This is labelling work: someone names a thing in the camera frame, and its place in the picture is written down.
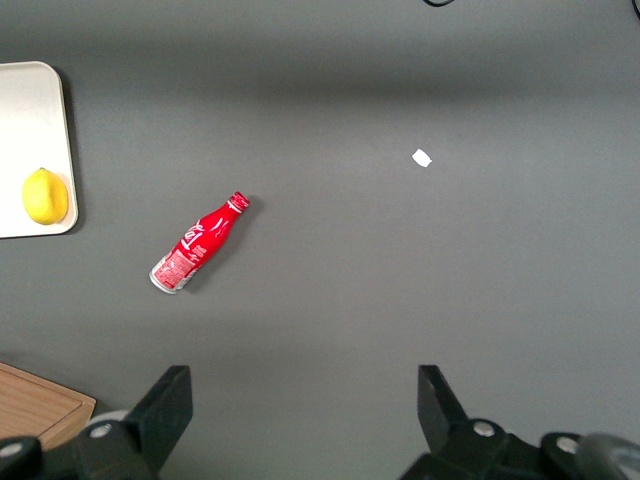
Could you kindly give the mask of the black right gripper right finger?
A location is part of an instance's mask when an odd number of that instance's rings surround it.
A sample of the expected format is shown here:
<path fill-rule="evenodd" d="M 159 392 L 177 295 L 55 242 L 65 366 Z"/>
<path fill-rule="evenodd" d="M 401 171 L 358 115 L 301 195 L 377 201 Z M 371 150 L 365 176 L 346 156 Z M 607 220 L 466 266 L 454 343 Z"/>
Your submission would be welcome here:
<path fill-rule="evenodd" d="M 538 449 L 496 423 L 470 418 L 435 365 L 418 369 L 417 414 L 429 451 L 404 479 L 541 479 Z"/>

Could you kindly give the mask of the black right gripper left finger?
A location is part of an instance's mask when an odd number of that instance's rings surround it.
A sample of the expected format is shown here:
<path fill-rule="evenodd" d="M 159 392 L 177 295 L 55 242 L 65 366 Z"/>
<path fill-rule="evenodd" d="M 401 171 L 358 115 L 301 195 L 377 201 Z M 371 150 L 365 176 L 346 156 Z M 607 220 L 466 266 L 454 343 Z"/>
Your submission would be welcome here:
<path fill-rule="evenodd" d="M 191 370 L 171 366 L 124 417 L 90 423 L 73 441 L 80 479 L 157 479 L 193 416 Z"/>

